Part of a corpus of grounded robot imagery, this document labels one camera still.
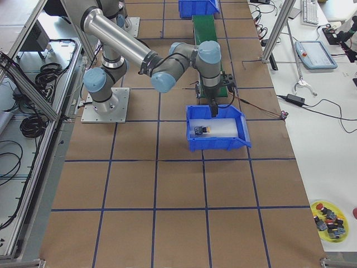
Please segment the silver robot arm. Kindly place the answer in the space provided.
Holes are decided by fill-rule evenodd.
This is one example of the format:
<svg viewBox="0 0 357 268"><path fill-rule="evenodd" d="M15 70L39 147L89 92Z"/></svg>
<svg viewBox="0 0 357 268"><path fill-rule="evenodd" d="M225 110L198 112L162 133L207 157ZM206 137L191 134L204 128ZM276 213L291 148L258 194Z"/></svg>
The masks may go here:
<svg viewBox="0 0 357 268"><path fill-rule="evenodd" d="M215 93L222 87L221 48L216 41L204 41L199 45L176 42L171 45L169 55L163 58L118 26L118 1L63 3L74 25L136 64L140 74L151 78L151 84L158 92L171 90L188 67L199 72L207 93Z"/></svg>

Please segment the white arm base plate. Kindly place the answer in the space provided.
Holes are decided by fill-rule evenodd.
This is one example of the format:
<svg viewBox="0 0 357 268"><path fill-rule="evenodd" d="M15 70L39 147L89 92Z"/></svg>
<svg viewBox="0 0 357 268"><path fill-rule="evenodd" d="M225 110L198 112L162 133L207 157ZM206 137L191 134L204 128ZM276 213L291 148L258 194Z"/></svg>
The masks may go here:
<svg viewBox="0 0 357 268"><path fill-rule="evenodd" d="M88 94L81 117L82 123L125 123L128 110L130 88L112 87L112 97L106 102L92 100Z"/></svg>

